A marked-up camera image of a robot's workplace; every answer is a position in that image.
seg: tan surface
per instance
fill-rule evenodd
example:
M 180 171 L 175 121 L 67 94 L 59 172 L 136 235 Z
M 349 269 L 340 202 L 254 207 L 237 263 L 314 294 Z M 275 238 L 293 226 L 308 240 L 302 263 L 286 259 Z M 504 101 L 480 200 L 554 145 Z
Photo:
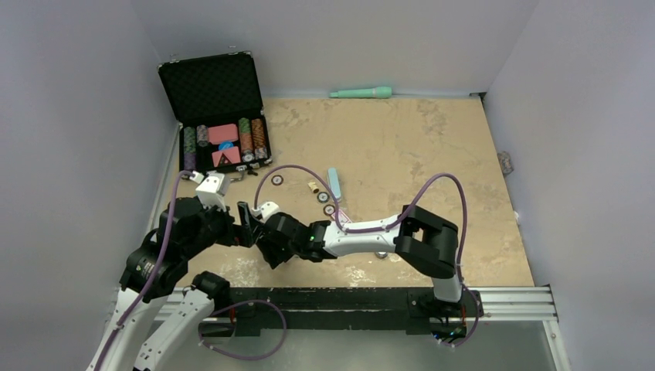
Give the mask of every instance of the tan surface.
M 335 167 L 343 207 L 355 221 L 399 213 L 423 183 L 437 172 L 451 172 L 463 183 L 469 230 L 463 273 L 473 286 L 532 286 L 507 189 L 496 159 L 487 120 L 478 100 L 310 100 L 264 101 L 274 165 L 305 165 L 325 177 Z M 263 175 L 267 170 L 260 169 Z M 274 201 L 308 224 L 325 220 L 323 205 L 310 193 L 311 176 L 295 169 L 279 172 L 282 186 L 267 180 L 260 202 Z M 230 186 L 227 201 L 253 204 L 261 176 Z M 193 196 L 196 184 L 183 181 L 179 196 Z M 461 226 L 460 198 L 448 179 L 433 184 L 421 207 Z M 189 274 L 213 271 L 232 286 L 430 286 L 398 256 L 379 260 L 355 254 L 322 263 L 292 258 L 270 269 L 256 247 L 205 250 L 189 264 Z

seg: gray wall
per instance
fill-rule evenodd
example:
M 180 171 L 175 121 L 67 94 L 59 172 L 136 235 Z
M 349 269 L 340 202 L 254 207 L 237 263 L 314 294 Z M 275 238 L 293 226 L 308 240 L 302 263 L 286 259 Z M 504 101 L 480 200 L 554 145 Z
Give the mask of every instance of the gray wall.
M 249 49 L 264 94 L 285 96 L 486 91 L 537 2 L 132 0 L 162 57 Z
M 83 369 L 175 130 L 127 1 L 0 2 L 0 369 Z
M 653 369 L 655 8 L 540 1 L 487 115 L 575 370 Z

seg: black case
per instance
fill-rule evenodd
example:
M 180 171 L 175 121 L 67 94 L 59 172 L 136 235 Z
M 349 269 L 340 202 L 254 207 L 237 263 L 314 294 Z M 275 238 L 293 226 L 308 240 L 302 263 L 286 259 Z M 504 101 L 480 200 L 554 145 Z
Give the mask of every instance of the black case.
M 159 77 L 171 102 L 175 118 L 182 124 L 179 142 L 179 168 L 184 168 L 182 130 L 206 125 L 208 128 L 236 124 L 241 117 L 261 119 L 266 137 L 268 157 L 215 167 L 212 153 L 218 145 L 195 147 L 195 168 L 198 172 L 234 172 L 269 165 L 270 138 L 264 117 L 262 94 L 255 62 L 250 52 L 206 56 L 190 60 L 173 60 L 159 65 Z M 235 146 L 241 148 L 239 141 Z

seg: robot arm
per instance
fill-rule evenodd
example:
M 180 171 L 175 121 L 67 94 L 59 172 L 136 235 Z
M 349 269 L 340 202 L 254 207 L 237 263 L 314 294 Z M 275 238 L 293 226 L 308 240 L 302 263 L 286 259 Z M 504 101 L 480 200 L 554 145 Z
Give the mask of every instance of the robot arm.
M 182 303 L 141 345 L 134 371 L 160 369 L 203 319 L 231 304 L 228 281 L 207 271 L 195 276 Z
M 242 220 L 248 219 L 247 205 L 239 205 Z M 305 226 L 282 213 L 272 202 L 256 210 L 260 220 L 251 217 L 249 225 L 260 225 L 256 245 L 264 259 L 275 268 L 293 255 L 320 262 L 349 254 L 385 251 L 396 253 L 416 270 L 432 278 L 434 296 L 439 301 L 457 303 L 462 285 L 456 272 L 457 226 L 433 213 L 415 206 L 397 226 L 382 231 L 348 233 L 336 222 L 318 221 Z M 370 230 L 387 226 L 399 215 L 370 222 L 348 223 L 345 230 Z M 421 240 L 415 235 L 423 232 Z
M 154 267 L 163 242 L 162 228 L 151 231 L 142 245 L 128 257 L 120 279 L 121 291 L 116 310 L 89 371 L 131 369 L 135 360 L 135 369 L 154 370 L 205 316 L 215 308 L 228 305 L 229 294 L 225 290 L 229 284 L 225 286 L 226 281 L 218 276 L 205 276 L 203 279 L 207 282 L 214 282 L 215 289 L 222 288 L 216 291 L 222 294 L 212 294 L 212 289 L 200 284 L 202 279 L 199 284 L 194 281 L 194 288 L 188 293 L 189 300 L 184 300 L 176 311 L 177 315 L 171 316 L 145 341 L 154 317 L 177 282 L 187 274 L 188 261 L 214 243 L 243 247 L 257 245 L 271 268 L 288 261 L 293 255 L 320 262 L 355 253 L 396 253 L 416 270 L 432 278 L 434 296 L 439 302 L 436 306 L 457 305 L 461 299 L 463 288 L 455 264 L 457 227 L 427 210 L 416 206 L 398 226 L 389 230 L 346 233 L 329 220 L 306 226 L 281 212 L 275 203 L 264 203 L 255 215 L 247 203 L 238 203 L 241 224 L 237 225 L 229 215 L 223 198 L 228 186 L 229 179 L 223 174 L 211 175 L 200 182 L 196 197 L 176 200 L 174 215 L 168 215 L 168 210 L 161 214 L 160 226 L 164 226 L 168 218 L 172 218 L 173 223 L 163 264 L 157 271 L 154 271 Z M 397 219 L 398 215 L 394 215 L 383 220 L 349 223 L 346 229 L 386 226 Z M 423 238 L 417 240 L 415 235 L 420 230 Z M 129 314 L 120 331 L 115 332 L 117 320 L 152 274 L 155 279 L 151 288 Z M 105 344 L 110 346 L 102 365 L 98 366 L 97 360 Z

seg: pink deck of cards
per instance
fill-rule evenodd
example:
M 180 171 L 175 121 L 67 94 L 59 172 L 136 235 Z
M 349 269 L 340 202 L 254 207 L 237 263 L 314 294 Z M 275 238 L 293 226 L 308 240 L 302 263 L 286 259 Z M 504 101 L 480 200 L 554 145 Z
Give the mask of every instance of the pink deck of cards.
M 239 132 L 236 130 L 235 124 L 227 124 L 215 126 L 207 129 L 209 136 L 209 143 L 213 145 L 220 145 L 224 141 L 238 141 Z
M 212 153 L 212 160 L 214 160 L 214 166 L 221 165 L 220 161 L 223 155 L 225 155 L 227 159 L 233 164 L 238 164 L 239 162 L 241 162 L 241 157 L 239 155 L 239 147 L 232 147 Z

